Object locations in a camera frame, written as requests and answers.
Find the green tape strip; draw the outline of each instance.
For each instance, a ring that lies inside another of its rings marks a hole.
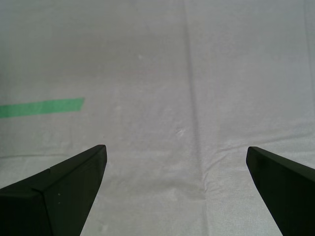
[[[84,98],[50,100],[24,104],[0,106],[0,118],[31,116],[81,110]]]

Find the white cloth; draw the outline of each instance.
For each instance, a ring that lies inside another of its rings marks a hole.
[[[97,144],[83,236],[280,236],[245,164],[315,168],[313,0],[2,0],[0,187]]]

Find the white fabric surface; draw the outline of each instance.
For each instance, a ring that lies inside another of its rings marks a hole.
[[[313,0],[2,0],[0,187],[106,144],[83,236],[280,236],[248,146],[315,168]]]

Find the green tape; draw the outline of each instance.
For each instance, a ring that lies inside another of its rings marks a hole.
[[[84,98],[50,100],[0,106],[0,118],[31,116],[39,114],[77,112],[81,110]]]

